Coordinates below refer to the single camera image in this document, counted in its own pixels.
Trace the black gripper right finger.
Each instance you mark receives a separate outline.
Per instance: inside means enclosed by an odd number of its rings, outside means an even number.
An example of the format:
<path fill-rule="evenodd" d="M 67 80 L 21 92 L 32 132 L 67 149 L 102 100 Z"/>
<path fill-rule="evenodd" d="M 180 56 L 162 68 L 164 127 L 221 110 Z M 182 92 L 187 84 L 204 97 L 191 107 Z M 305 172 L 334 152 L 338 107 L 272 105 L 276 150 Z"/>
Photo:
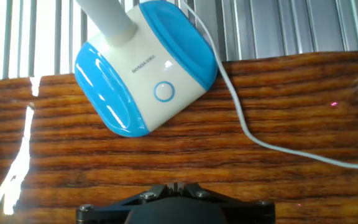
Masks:
<path fill-rule="evenodd" d="M 270 200 L 245 202 L 202 188 L 197 183 L 176 183 L 176 193 L 179 197 L 217 205 L 228 223 L 275 223 L 275 203 Z"/>

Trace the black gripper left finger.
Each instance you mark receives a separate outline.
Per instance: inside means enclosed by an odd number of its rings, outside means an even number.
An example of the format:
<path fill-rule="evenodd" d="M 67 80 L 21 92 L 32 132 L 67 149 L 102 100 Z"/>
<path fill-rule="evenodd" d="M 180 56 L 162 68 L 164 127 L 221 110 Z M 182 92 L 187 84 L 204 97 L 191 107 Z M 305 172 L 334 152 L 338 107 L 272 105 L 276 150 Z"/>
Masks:
<path fill-rule="evenodd" d="M 177 183 L 157 184 L 150 189 L 125 198 L 112 205 L 98 207 L 83 204 L 76 209 L 76 224 L 90 223 L 125 223 L 133 209 L 146 203 L 173 196 L 177 191 Z"/>

